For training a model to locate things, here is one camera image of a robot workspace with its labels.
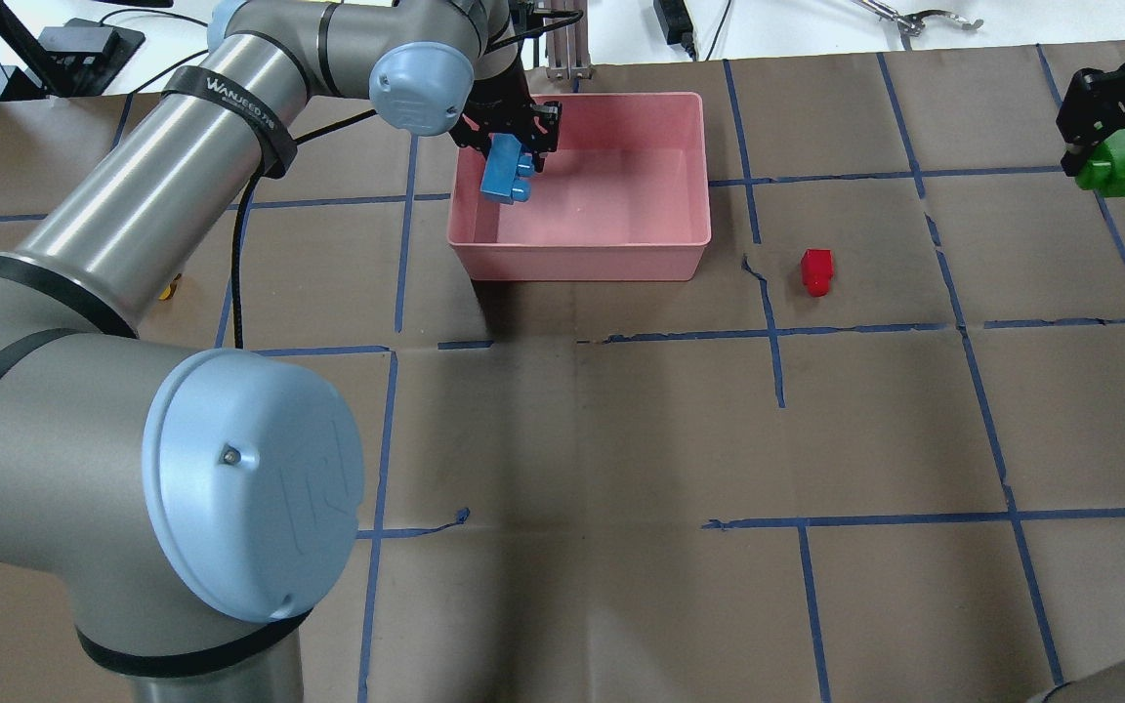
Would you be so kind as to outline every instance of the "green block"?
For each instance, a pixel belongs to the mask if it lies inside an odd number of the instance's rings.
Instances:
[[[1076,183],[1105,197],[1125,197],[1125,129],[1097,147],[1088,165],[1076,177]]]

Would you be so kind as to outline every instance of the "pink box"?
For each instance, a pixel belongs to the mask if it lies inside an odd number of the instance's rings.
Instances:
[[[559,150],[526,204],[480,196],[484,156],[459,151],[449,241],[474,280],[688,280],[710,243],[701,97],[543,94]]]

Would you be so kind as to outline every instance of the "red toy block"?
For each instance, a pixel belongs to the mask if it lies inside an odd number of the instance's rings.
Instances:
[[[822,298],[831,289],[831,277],[836,276],[836,267],[831,260],[830,249],[807,249],[801,256],[801,285],[807,292],[816,298]]]

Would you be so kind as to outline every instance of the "black power supply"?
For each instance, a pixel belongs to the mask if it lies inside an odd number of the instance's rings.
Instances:
[[[663,26],[663,36],[669,45],[683,46],[694,62],[698,60],[698,48],[692,40],[692,18],[684,0],[654,0],[654,12]]]

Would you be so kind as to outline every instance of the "white floor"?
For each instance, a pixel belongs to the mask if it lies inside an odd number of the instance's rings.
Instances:
[[[359,0],[388,4],[388,0]],[[728,0],[687,0],[700,52],[714,38]],[[892,22],[852,0],[731,0],[727,27],[714,57],[794,56],[901,49]],[[216,0],[176,0],[173,11],[208,18]],[[1125,0],[889,0],[903,12],[940,8],[983,18],[976,33],[933,24],[916,48],[1065,44],[1073,40],[1125,39]],[[117,6],[91,0],[8,0],[30,30],[57,26],[68,18],[99,18]],[[588,0],[590,52],[594,63],[686,62],[683,49],[666,46],[652,0]],[[146,44],[109,92],[126,92],[160,69],[205,46],[201,27],[172,18],[123,15],[114,19],[146,33]],[[0,40],[4,63],[19,63]]]

